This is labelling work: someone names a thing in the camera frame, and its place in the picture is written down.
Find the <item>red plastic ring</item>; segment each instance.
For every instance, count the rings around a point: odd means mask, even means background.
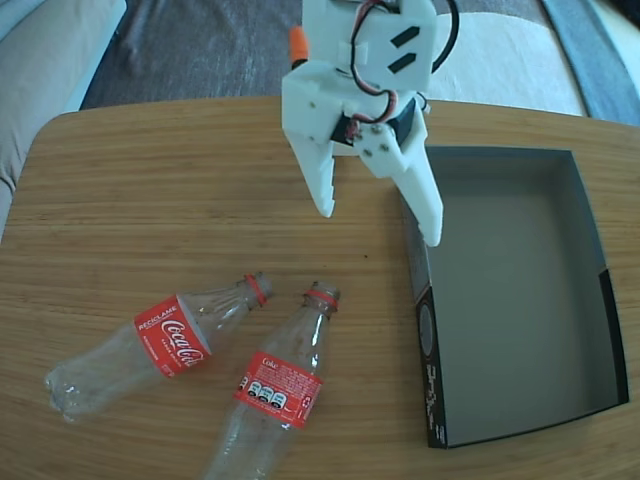
[[[310,297],[317,297],[325,302],[327,302],[330,306],[338,310],[338,301],[333,298],[331,295],[327,295],[326,293],[318,292],[317,290],[309,290],[305,295],[309,295]]]

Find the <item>red bottle label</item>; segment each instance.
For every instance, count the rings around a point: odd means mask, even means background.
[[[175,295],[141,313],[133,323],[145,351],[167,377],[173,377],[211,356]]]
[[[294,427],[302,428],[322,380],[272,355],[253,356],[235,398]]]

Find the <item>sofa cushion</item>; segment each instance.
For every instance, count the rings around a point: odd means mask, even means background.
[[[64,111],[121,6],[47,0],[0,42],[0,181],[12,191],[33,139]]]
[[[0,40],[44,0],[0,0]]]
[[[4,224],[7,222],[7,216],[9,215],[11,196],[12,194],[9,185],[0,181],[0,240],[2,240]]]

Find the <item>cardboard box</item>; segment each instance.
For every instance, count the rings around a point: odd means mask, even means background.
[[[404,206],[429,446],[510,437],[629,401],[620,325],[570,152],[431,147],[427,249]]]

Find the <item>empty plastic bottle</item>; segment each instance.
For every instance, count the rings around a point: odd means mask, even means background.
[[[205,480],[262,480],[293,443],[322,385],[339,291],[316,282],[291,319],[262,344],[235,394]]]
[[[49,372],[51,406],[72,422],[201,363],[271,293],[271,283],[258,273],[228,288],[174,295]]]

